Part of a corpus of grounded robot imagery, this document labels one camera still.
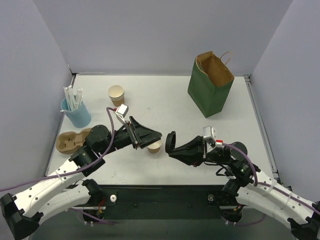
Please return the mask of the brown paper coffee cup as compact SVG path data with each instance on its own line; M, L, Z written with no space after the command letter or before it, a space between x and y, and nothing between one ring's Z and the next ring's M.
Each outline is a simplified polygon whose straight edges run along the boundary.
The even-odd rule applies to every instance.
M150 153L155 154L160 151L162 143L163 143L163 141L160 139L160 140L150 144L149 146L147 146L147 150Z

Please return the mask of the black plastic cup lid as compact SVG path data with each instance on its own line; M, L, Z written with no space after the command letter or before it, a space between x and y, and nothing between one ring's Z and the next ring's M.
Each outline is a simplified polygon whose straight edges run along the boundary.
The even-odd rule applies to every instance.
M165 141L165 152L167 154L171 153L176 148L176 132L170 132Z

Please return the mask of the green paper bag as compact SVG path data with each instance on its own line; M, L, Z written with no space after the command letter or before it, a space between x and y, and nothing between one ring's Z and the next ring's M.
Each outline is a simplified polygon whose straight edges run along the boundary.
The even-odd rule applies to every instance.
M234 79L221 56L204 52L194 60L187 93L208 118L223 110Z

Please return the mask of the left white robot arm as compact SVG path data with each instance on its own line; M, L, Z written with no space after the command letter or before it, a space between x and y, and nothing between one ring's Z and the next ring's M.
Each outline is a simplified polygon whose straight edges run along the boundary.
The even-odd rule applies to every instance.
M95 206L105 200L100 185L88 178L105 163L99 154L129 145L143 149L161 138L160 132L139 124L132 116L119 130L94 126L84 145L46 179L17 194L1 197L1 213L14 239L30 236L40 224L62 211L87 203Z

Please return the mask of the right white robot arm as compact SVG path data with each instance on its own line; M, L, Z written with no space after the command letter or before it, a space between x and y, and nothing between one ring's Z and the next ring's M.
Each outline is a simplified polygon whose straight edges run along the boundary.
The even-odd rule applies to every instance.
M252 163L244 145L238 147L211 136L196 136L176 147L176 133L172 131L166 137L165 151L188 166L221 166L228 179L221 192L225 203L236 201L274 218L298 240L320 238L320 203L295 194L268 176Z

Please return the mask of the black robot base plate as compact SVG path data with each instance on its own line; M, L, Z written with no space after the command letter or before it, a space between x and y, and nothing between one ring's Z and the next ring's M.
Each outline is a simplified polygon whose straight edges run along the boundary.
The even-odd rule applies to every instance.
M211 220L221 207L238 205L223 185L101 185L102 196L81 205L101 206L105 220Z

